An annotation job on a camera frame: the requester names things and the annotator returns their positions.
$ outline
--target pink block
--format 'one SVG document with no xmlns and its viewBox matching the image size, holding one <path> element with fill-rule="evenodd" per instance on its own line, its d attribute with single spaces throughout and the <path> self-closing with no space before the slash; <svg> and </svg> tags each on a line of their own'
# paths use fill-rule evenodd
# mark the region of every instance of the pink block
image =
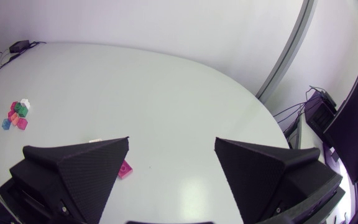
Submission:
<svg viewBox="0 0 358 224">
<path fill-rule="evenodd" d="M 24 118 L 19 118 L 19 121 L 17 122 L 17 127 L 21 130 L 25 130 L 25 127 L 27 126 L 27 120 Z"/>
<path fill-rule="evenodd" d="M 17 103 L 17 101 L 15 101 L 15 102 L 12 103 L 12 105 L 11 105 L 11 110 L 13 110 L 13 109 L 15 108 L 16 103 Z"/>
<path fill-rule="evenodd" d="M 118 176 L 123 179 L 131 174 L 132 171 L 132 167 L 127 163 L 127 161 L 124 161 L 121 165 L 121 168 L 119 169 Z"/>
<path fill-rule="evenodd" d="M 17 125 L 17 123 L 19 122 L 19 119 L 20 119 L 19 116 L 16 116 L 15 119 L 12 119 L 12 124 L 13 124 L 13 126 L 16 126 L 16 125 Z"/>
<path fill-rule="evenodd" d="M 10 110 L 10 112 L 7 113 L 7 118 L 11 118 L 11 116 L 15 113 L 15 110 Z"/>
<path fill-rule="evenodd" d="M 13 122 L 13 120 L 15 120 L 15 118 L 17 118 L 17 117 L 18 117 L 17 113 L 13 113 L 12 116 L 8 117 L 8 120 L 10 122 Z"/>
</svg>

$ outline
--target green block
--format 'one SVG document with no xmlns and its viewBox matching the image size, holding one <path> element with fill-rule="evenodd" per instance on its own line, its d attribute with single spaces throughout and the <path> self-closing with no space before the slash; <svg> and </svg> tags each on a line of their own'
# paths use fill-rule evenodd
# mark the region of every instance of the green block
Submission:
<svg viewBox="0 0 358 224">
<path fill-rule="evenodd" d="M 16 103 L 14 110 L 16 113 L 18 113 L 21 108 L 22 108 L 22 105 L 20 103 Z"/>
<path fill-rule="evenodd" d="M 22 117 L 25 118 L 25 116 L 27 115 L 27 112 L 29 112 L 29 110 L 25 107 L 25 106 L 21 106 L 19 112 L 17 112 L 17 114 Z"/>
</svg>

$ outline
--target white block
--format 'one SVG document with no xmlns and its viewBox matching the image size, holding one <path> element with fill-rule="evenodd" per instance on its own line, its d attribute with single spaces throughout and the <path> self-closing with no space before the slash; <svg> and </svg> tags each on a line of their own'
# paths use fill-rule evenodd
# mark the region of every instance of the white block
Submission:
<svg viewBox="0 0 358 224">
<path fill-rule="evenodd" d="M 22 99 L 22 100 L 20 101 L 20 104 L 21 104 L 22 106 L 25 106 L 27 109 L 30 109 L 30 102 L 29 102 L 28 99 Z"/>
<path fill-rule="evenodd" d="M 98 141 L 102 141 L 102 139 L 94 139 L 94 140 L 90 140 L 89 143 L 92 143 L 92 142 L 98 142 Z"/>
</svg>

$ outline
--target blue block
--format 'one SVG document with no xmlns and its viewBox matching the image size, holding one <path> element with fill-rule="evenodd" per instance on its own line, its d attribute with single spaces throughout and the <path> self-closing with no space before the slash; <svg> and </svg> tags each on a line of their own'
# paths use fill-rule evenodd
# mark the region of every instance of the blue block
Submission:
<svg viewBox="0 0 358 224">
<path fill-rule="evenodd" d="M 11 122 L 8 119 L 4 119 L 4 121 L 2 122 L 2 128 L 4 130 L 9 130 L 10 127 L 11 127 Z"/>
</svg>

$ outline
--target oval table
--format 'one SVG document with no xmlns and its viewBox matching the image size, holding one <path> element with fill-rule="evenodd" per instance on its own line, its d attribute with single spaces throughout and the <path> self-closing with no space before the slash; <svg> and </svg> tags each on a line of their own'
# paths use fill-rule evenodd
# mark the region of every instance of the oval table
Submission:
<svg viewBox="0 0 358 224">
<path fill-rule="evenodd" d="M 25 131 L 2 129 L 13 101 L 31 104 Z M 178 57 L 88 44 L 42 44 L 0 70 L 0 186 L 25 145 L 129 136 L 126 161 L 100 223 L 242 223 L 214 151 L 215 137 L 288 148 L 243 86 Z"/>
</svg>

